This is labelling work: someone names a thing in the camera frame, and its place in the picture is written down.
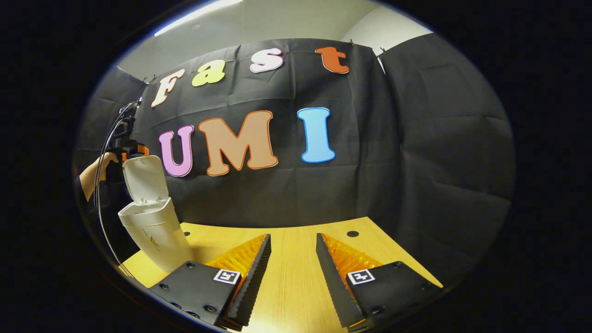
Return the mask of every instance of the open lid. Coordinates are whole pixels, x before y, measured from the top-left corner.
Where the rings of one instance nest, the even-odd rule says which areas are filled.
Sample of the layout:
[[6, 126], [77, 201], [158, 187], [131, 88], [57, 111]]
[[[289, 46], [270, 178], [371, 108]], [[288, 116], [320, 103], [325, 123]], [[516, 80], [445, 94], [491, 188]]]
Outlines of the open lid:
[[136, 203], [164, 200], [169, 196], [165, 171], [156, 155], [128, 159], [123, 163], [127, 190]]

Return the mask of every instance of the ceiling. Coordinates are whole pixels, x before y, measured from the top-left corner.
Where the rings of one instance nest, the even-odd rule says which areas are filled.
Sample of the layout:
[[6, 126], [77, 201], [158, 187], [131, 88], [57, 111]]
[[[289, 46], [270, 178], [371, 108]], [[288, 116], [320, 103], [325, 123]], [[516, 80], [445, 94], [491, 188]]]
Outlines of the ceiling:
[[378, 6], [368, 0], [243, 0], [150, 36], [117, 65], [149, 80], [187, 60], [234, 45], [284, 38], [340, 40]]

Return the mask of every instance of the wooden table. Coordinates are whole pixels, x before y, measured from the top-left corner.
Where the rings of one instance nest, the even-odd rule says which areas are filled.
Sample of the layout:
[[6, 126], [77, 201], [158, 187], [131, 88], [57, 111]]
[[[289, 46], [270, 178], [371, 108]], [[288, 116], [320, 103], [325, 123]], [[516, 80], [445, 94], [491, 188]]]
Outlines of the wooden table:
[[[195, 261], [206, 263], [226, 251], [264, 233], [271, 234], [271, 256], [261, 282], [249, 326], [244, 333], [347, 332], [325, 283], [316, 253], [317, 232], [342, 241], [377, 261], [404, 261], [433, 284], [442, 287], [425, 268], [367, 217], [324, 225], [291, 228], [224, 228], [181, 223], [189, 232]], [[347, 232], [359, 232], [356, 237]], [[144, 286], [152, 287], [168, 273], [161, 271], [143, 252], [123, 265]]]

